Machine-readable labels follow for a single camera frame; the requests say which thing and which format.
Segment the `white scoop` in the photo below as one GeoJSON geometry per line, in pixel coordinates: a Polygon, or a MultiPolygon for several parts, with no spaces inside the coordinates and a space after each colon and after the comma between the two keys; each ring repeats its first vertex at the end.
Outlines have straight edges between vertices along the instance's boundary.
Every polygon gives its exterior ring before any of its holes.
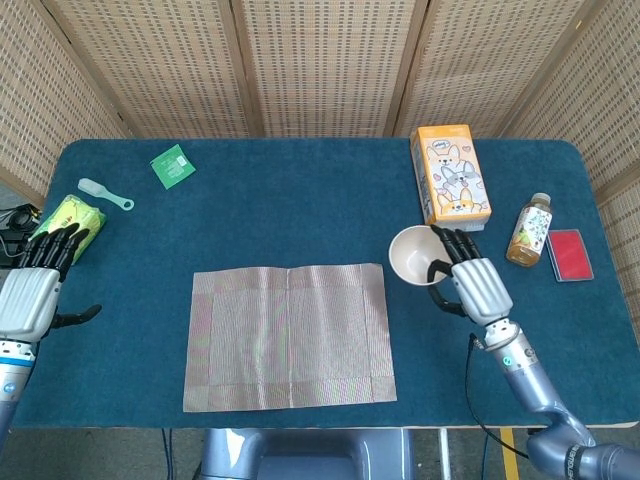
{"type": "Polygon", "coordinates": [[[89,195],[93,195],[94,197],[105,198],[115,203],[123,210],[131,210],[134,205],[133,200],[114,195],[107,190],[107,187],[100,185],[98,182],[94,182],[90,178],[81,178],[78,182],[78,189],[88,193],[89,195]]]}

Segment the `plastic bottle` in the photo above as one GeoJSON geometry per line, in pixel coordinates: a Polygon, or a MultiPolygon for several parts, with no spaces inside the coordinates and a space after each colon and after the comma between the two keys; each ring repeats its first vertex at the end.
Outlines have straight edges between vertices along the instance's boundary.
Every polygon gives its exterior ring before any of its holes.
{"type": "Polygon", "coordinates": [[[516,228],[507,249],[507,260],[532,267],[538,260],[551,224],[551,197],[536,193],[527,203],[516,223],[516,228]]]}

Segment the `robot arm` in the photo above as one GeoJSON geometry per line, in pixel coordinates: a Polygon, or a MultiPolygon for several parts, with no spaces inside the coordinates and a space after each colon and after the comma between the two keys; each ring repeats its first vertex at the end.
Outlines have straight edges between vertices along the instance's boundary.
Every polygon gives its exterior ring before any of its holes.
{"type": "Polygon", "coordinates": [[[33,238],[0,291],[0,451],[35,365],[40,339],[52,328],[84,323],[101,309],[94,305],[80,315],[56,314],[62,282],[89,233],[86,229],[76,233],[77,229],[74,223],[33,238]]]}
{"type": "Polygon", "coordinates": [[[435,303],[444,311],[468,316],[484,327],[484,350],[490,352],[513,391],[529,412],[551,422],[527,441],[531,463],[553,478],[570,480],[631,480],[640,472],[640,452],[619,445],[596,445],[578,418],[564,405],[520,326],[509,320],[513,301],[490,260],[482,258],[471,238],[432,226],[453,264],[435,261],[428,272],[450,276],[461,303],[445,300],[437,286],[429,286],[435,303]]]}

